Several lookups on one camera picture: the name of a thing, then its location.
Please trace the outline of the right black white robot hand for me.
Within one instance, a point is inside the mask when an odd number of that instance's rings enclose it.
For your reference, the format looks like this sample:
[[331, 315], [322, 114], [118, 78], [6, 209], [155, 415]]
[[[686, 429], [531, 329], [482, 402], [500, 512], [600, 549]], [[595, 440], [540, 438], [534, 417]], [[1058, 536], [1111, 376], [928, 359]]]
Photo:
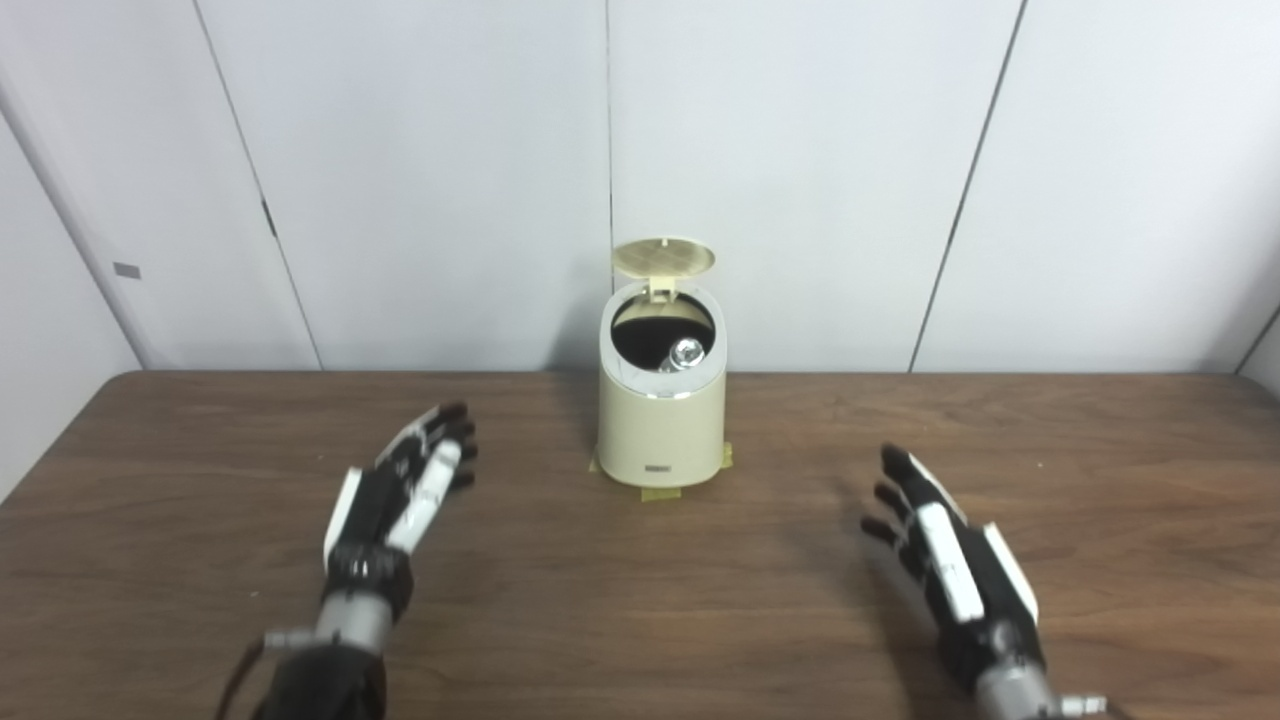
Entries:
[[867, 515], [861, 530], [886, 544], [919, 589], [937, 629], [946, 674], [968, 694], [1002, 664], [1047, 667], [1038, 601], [993, 523], [969, 523], [950, 492], [905, 448], [879, 448], [876, 498], [895, 521]]

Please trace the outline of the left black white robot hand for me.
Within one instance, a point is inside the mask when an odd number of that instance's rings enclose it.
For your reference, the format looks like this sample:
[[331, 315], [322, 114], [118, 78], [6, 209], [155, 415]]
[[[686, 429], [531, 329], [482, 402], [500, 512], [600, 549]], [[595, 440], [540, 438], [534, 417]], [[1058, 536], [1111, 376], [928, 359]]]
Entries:
[[412, 556], [445, 498], [475, 482], [476, 425], [465, 402], [403, 427], [343, 480], [323, 546], [330, 594], [370, 594], [399, 621], [413, 593]]

